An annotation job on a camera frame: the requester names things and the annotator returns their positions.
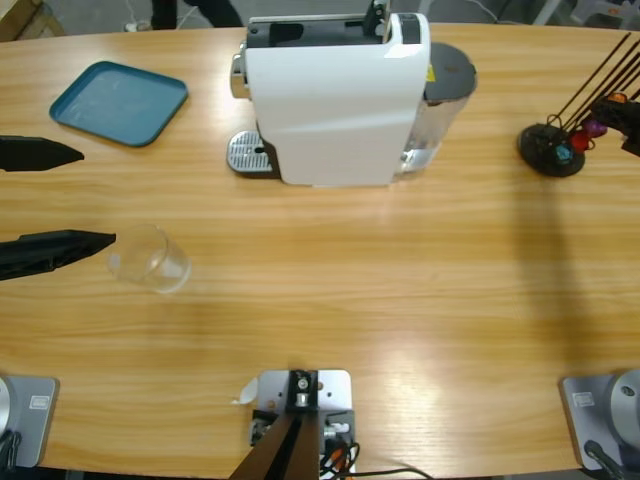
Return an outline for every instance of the small white label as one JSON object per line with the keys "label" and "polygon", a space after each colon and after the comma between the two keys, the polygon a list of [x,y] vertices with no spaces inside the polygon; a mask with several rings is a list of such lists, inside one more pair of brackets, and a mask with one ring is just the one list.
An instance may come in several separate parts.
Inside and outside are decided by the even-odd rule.
{"label": "small white label", "polygon": [[573,404],[576,407],[593,407],[596,402],[593,401],[591,392],[579,392],[573,394]]}
{"label": "small white label", "polygon": [[29,402],[30,410],[46,410],[49,408],[49,402],[51,397],[44,395],[32,395],[31,402]]}

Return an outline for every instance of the wood grain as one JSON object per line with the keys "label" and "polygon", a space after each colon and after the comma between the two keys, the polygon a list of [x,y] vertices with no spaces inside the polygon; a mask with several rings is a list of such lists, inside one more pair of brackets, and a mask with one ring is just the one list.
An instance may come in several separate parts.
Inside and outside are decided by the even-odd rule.
{"label": "wood grain", "polygon": [[[479,87],[424,175],[313,189],[234,176],[228,139],[252,128],[231,97],[243,30],[0,45],[0,133],[86,160],[0,173],[0,241],[153,222],[193,260],[175,295],[114,281],[104,254],[0,283],[0,368],[61,390],[44,464],[228,476],[261,370],[345,368],[361,469],[436,476],[576,467],[558,391],[567,375],[640,365],[640,159],[619,135],[552,180],[519,158],[522,128],[557,111],[620,32],[435,25]],[[111,60],[184,80],[190,99],[152,145],[55,124],[54,99]]]}

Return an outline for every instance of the teal tray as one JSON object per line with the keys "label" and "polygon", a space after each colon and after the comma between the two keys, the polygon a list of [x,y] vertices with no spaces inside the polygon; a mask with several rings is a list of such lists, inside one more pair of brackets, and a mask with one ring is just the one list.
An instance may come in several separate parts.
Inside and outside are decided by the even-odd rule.
{"label": "teal tray", "polygon": [[53,120],[130,147],[153,142],[188,96],[175,78],[113,62],[87,68],[49,109]]}

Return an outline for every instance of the glass cup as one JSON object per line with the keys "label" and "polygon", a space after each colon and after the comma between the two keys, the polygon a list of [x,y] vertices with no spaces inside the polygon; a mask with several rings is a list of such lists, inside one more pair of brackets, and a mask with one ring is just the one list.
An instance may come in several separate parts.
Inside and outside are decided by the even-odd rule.
{"label": "glass cup", "polygon": [[107,267],[118,280],[160,293],[175,292],[191,274],[191,260],[155,225],[139,225],[116,236]]}

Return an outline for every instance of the coffee machine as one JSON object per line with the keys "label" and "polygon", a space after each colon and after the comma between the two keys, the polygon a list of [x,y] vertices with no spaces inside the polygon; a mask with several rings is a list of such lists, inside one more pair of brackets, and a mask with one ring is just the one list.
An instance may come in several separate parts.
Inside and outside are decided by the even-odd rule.
{"label": "coffee machine", "polygon": [[429,24],[373,0],[364,15],[252,18],[231,89],[256,131],[229,143],[238,174],[291,185],[389,184],[423,100]]}

